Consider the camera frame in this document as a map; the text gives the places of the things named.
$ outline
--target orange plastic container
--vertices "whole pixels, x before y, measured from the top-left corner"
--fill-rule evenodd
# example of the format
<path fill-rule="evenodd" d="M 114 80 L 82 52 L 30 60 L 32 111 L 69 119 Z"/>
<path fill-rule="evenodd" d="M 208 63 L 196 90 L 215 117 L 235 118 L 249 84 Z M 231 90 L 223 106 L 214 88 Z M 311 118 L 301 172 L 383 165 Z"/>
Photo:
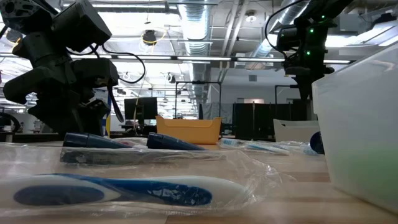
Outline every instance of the orange plastic container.
<path fill-rule="evenodd" d="M 164 119 L 156 116 L 157 132 L 192 144 L 216 144 L 221 118 L 214 120 Z"/>

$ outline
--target toothbrush in plastic packaging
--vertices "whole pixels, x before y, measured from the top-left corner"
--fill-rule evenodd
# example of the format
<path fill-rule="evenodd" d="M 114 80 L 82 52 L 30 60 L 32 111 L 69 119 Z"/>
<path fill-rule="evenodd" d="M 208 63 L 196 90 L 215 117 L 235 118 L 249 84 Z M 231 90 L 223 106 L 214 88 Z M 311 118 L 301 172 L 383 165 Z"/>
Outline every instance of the toothbrush in plastic packaging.
<path fill-rule="evenodd" d="M 43 174 L 0 180 L 0 207 L 60 207 L 101 202 L 149 202 L 189 207 L 222 207 L 252 197 L 229 180 L 175 176 L 107 179 L 75 174 Z"/>

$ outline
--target white plastic bin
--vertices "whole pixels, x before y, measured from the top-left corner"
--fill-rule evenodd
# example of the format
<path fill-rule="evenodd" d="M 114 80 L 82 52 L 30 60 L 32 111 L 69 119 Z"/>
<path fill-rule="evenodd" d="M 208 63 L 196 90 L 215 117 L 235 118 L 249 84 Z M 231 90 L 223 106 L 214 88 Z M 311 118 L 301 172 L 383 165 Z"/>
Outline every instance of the white plastic bin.
<path fill-rule="evenodd" d="M 398 44 L 313 84 L 333 185 L 398 212 Z"/>
<path fill-rule="evenodd" d="M 275 140 L 310 142 L 311 137 L 319 132 L 318 121 L 281 121 L 274 119 Z"/>

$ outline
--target workbench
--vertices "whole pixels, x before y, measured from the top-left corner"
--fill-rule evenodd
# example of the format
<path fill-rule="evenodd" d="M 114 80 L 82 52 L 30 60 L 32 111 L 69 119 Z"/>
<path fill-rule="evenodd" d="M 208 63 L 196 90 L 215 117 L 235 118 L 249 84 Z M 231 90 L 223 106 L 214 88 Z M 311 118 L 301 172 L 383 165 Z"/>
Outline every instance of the workbench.
<path fill-rule="evenodd" d="M 218 146 L 204 146 L 218 150 Z M 275 156 L 250 152 L 249 156 L 274 167 L 282 185 L 273 189 L 265 201 L 245 207 L 227 216 L 192 215 L 119 216 L 75 214 L 46 217 L 0 218 L 0 223 L 25 224 L 197 224 L 197 223 L 398 223 L 398 216 L 336 190 L 330 183 L 324 156 L 294 154 Z"/>

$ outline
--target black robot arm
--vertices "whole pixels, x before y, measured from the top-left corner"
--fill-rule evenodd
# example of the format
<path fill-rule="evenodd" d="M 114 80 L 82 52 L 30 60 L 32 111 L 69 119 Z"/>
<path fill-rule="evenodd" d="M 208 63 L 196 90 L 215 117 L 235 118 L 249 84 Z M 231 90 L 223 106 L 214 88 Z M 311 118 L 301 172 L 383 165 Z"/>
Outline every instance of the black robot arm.
<path fill-rule="evenodd" d="M 93 89 L 111 91 L 118 84 L 118 71 L 109 59 L 73 61 L 67 52 L 67 47 L 81 52 L 92 44 L 103 45 L 112 36 L 94 7 L 77 0 L 57 13 L 44 0 L 3 0 L 0 11 L 6 26 L 26 35 L 12 53 L 33 67 L 8 81 L 4 96 L 25 104 L 26 95 L 34 92 L 37 104 L 28 113 L 56 132 L 102 135 L 101 120 L 110 109 L 101 100 L 92 101 Z"/>
<path fill-rule="evenodd" d="M 333 19 L 353 0 L 312 0 L 303 13 L 294 20 L 294 25 L 283 26 L 277 38 L 277 50 L 297 48 L 283 66 L 287 75 L 296 75 L 300 95 L 303 100 L 312 97 L 311 85 L 333 73 L 332 68 L 323 64 L 328 30 L 336 27 Z"/>

